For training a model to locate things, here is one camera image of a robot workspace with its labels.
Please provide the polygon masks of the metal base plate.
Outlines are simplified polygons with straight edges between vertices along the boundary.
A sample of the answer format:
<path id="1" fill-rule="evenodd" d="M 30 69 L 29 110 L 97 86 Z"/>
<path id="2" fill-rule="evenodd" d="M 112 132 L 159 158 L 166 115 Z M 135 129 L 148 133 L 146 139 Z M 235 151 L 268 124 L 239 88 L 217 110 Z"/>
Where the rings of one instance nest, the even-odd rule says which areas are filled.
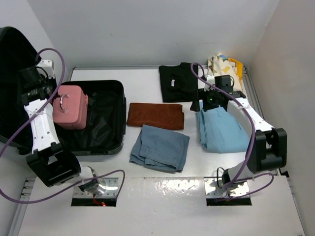
<path id="1" fill-rule="evenodd" d="M 243 196 L 250 192 L 248 183 L 239 182 L 231 185 L 227 189 L 223 189 L 221 177 L 209 177 L 204 178 L 205 194 L 207 198 L 218 199 L 218 198 L 234 198 Z"/>
<path id="2" fill-rule="evenodd" d="M 118 183 L 117 177 L 100 178 L 81 186 L 75 186 L 72 196 L 77 199 L 92 199 L 93 196 L 97 199 L 113 199 L 119 190 Z"/>

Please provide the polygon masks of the pink vanity case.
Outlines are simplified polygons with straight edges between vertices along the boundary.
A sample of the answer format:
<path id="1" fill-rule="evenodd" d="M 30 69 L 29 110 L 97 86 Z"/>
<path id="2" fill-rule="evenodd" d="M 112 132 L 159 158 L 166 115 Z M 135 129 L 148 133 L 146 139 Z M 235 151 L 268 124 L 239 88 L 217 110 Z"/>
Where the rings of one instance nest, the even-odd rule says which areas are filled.
<path id="1" fill-rule="evenodd" d="M 88 96 L 77 85 L 61 85 L 53 102 L 53 121 L 63 129 L 82 130 L 87 124 Z"/>

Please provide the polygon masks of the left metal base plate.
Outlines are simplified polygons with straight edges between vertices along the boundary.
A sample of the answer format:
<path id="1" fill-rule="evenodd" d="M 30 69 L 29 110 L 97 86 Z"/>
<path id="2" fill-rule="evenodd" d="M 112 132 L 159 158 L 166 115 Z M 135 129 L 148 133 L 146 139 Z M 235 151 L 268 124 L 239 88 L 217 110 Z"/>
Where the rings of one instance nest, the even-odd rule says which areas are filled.
<path id="1" fill-rule="evenodd" d="M 119 190 L 118 183 L 117 177 L 100 178 L 81 186 L 75 186 L 72 196 L 77 199 L 92 199 L 93 196 L 97 199 L 113 199 Z"/>

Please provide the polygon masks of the dinosaur print cream cloth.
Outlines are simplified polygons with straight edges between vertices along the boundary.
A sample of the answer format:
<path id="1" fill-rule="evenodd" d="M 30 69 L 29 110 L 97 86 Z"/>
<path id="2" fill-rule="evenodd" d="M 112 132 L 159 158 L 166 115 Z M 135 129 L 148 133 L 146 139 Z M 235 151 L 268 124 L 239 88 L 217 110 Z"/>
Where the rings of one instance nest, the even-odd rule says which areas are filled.
<path id="1" fill-rule="evenodd" d="M 230 75 L 234 79 L 234 90 L 243 91 L 242 83 L 236 75 L 235 63 L 230 62 L 229 58 L 223 54 L 216 54 L 208 59 L 207 74 L 213 76 Z"/>

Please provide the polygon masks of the black open suitcase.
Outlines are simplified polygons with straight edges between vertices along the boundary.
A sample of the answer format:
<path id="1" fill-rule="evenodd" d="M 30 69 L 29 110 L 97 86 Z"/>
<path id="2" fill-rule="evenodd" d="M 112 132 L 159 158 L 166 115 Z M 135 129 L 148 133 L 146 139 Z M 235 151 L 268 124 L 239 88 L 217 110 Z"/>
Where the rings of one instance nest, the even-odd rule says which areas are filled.
<path id="1" fill-rule="evenodd" d="M 16 28 L 0 29 L 0 141 L 5 143 L 28 120 L 18 72 L 34 66 L 37 51 Z M 76 155 L 112 155 L 123 147 L 126 98 L 117 80 L 70 81 L 88 96 L 87 125 L 83 130 L 56 126 L 61 144 Z"/>

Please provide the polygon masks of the light blue trousers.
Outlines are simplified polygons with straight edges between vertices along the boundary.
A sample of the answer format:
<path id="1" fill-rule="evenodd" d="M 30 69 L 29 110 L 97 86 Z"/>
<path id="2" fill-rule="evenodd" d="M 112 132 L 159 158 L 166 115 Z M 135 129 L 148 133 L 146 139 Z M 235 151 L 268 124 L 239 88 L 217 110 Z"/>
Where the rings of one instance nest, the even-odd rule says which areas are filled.
<path id="1" fill-rule="evenodd" d="M 248 148 L 249 138 L 240 123 L 223 107 L 196 113 L 199 142 L 211 153 L 238 153 Z"/>

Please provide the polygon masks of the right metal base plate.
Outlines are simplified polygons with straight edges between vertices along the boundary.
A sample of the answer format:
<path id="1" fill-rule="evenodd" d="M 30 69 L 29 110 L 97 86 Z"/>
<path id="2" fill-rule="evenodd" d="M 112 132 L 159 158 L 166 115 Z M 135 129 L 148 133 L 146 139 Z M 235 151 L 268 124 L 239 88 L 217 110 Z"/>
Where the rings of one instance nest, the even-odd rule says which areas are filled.
<path id="1" fill-rule="evenodd" d="M 207 198 L 218 199 L 218 198 L 234 198 L 243 196 L 250 192 L 248 183 L 239 182 L 231 185 L 227 189 L 223 189 L 221 177 L 209 177 L 204 178 L 205 194 Z"/>

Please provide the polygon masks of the grey-blue shorts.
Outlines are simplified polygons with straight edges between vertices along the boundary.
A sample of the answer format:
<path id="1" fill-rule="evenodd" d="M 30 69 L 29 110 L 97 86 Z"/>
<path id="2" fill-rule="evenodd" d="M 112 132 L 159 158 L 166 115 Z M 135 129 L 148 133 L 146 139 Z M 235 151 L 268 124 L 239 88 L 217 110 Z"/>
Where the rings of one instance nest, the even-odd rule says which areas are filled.
<path id="1" fill-rule="evenodd" d="M 190 137 L 171 130 L 143 125 L 132 148 L 130 163 L 164 172 L 182 172 Z"/>

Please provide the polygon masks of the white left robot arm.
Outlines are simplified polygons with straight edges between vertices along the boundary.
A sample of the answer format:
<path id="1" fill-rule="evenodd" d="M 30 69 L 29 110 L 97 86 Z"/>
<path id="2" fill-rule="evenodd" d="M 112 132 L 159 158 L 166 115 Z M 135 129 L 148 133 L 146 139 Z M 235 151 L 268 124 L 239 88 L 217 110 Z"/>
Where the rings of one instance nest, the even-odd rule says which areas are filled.
<path id="1" fill-rule="evenodd" d="M 62 147 L 53 121 L 51 98 L 56 83 L 46 71 L 31 66 L 19 71 L 24 91 L 22 104 L 29 116 L 33 143 L 27 164 L 48 187 L 65 182 L 78 182 L 82 192 L 101 197 L 107 190 L 105 182 L 96 177 L 91 167 L 82 167 L 77 157 Z"/>

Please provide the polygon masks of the rust brown towel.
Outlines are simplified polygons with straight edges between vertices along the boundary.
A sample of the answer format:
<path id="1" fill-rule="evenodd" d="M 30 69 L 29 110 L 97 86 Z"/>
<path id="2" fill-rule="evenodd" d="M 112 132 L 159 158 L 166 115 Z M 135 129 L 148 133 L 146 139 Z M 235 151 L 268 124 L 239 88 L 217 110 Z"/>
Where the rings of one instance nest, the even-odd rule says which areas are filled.
<path id="1" fill-rule="evenodd" d="M 180 104 L 130 103 L 126 124 L 183 130 L 184 120 L 183 106 Z"/>

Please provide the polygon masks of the black t-shirt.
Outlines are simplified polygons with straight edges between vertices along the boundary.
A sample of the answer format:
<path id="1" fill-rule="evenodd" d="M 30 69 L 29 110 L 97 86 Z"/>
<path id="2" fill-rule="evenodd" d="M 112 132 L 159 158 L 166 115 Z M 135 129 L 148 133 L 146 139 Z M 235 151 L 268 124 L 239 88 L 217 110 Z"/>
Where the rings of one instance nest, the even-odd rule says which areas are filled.
<path id="1" fill-rule="evenodd" d="M 198 89 L 198 81 L 190 66 L 190 63 L 182 62 L 177 66 L 162 65 L 158 68 L 164 103 L 191 102 L 193 100 L 193 93 Z"/>

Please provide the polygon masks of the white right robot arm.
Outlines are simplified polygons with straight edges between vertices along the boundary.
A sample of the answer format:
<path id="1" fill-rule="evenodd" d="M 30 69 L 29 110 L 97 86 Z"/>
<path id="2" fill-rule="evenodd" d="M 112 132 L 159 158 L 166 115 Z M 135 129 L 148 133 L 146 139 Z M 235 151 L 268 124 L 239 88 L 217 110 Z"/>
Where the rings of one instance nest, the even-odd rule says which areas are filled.
<path id="1" fill-rule="evenodd" d="M 249 145 L 245 160 L 226 169 L 220 188 L 228 189 L 237 182 L 257 177 L 264 171 L 282 168 L 287 163 L 287 133 L 266 122 L 249 104 L 241 91 L 225 92 L 211 87 L 197 89 L 193 93 L 190 109 L 194 112 L 224 108 L 245 130 Z"/>

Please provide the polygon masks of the yellow plastic tray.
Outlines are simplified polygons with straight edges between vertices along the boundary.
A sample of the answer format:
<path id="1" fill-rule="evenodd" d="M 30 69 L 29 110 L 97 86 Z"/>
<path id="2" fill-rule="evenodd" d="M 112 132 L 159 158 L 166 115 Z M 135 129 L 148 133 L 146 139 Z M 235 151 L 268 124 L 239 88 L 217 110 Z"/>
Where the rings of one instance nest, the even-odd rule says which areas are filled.
<path id="1" fill-rule="evenodd" d="M 235 68 L 236 68 L 236 75 L 239 77 L 239 82 L 240 84 L 242 83 L 242 78 L 243 78 L 243 64 L 239 62 L 236 59 L 229 58 L 228 59 L 230 62 L 235 63 Z"/>

